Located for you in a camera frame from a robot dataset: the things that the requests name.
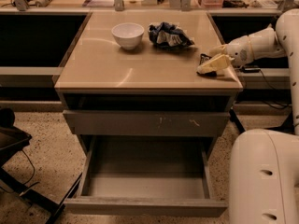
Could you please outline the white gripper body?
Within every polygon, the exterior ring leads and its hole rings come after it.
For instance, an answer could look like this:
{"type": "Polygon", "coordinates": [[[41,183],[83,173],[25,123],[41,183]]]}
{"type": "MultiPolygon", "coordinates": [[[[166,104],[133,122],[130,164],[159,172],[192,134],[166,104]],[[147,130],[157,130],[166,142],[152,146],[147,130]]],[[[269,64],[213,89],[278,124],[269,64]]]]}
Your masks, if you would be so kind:
{"type": "Polygon", "coordinates": [[[226,45],[227,54],[233,58],[233,66],[242,67],[254,61],[252,45],[248,35],[232,40],[226,45]]]}

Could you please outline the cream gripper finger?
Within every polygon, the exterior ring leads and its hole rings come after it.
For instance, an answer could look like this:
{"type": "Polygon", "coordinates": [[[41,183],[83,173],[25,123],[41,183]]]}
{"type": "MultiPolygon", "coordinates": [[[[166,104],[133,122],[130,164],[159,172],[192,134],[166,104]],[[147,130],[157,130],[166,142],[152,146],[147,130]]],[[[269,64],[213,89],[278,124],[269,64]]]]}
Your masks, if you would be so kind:
{"type": "Polygon", "coordinates": [[[218,72],[220,70],[228,68],[234,58],[230,57],[229,55],[225,54],[218,54],[206,62],[206,66],[212,68],[214,71],[218,72]]]}
{"type": "Polygon", "coordinates": [[[227,53],[227,50],[226,50],[226,45],[220,45],[220,46],[217,46],[215,48],[212,48],[209,52],[208,52],[208,55],[211,56],[211,57],[214,57],[218,54],[226,54],[227,53]]]}

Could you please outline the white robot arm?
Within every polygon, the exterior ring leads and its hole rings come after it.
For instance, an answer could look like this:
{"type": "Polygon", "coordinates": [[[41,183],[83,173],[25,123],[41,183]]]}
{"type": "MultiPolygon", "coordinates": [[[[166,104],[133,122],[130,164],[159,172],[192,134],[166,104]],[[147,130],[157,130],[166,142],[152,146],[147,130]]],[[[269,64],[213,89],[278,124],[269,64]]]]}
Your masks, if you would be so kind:
{"type": "Polygon", "coordinates": [[[299,9],[269,26],[210,51],[197,67],[201,75],[231,63],[288,58],[293,134],[266,129],[240,134],[232,148],[229,181],[230,224],[299,224],[294,188],[299,183],[299,9]]]}

